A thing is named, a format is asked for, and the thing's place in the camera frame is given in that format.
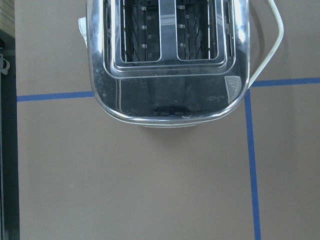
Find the white chrome toaster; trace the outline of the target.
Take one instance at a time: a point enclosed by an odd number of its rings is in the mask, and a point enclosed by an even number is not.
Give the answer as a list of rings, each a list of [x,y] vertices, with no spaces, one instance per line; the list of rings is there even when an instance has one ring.
[[[247,0],[88,0],[86,46],[100,107],[129,124],[195,126],[249,89]]]

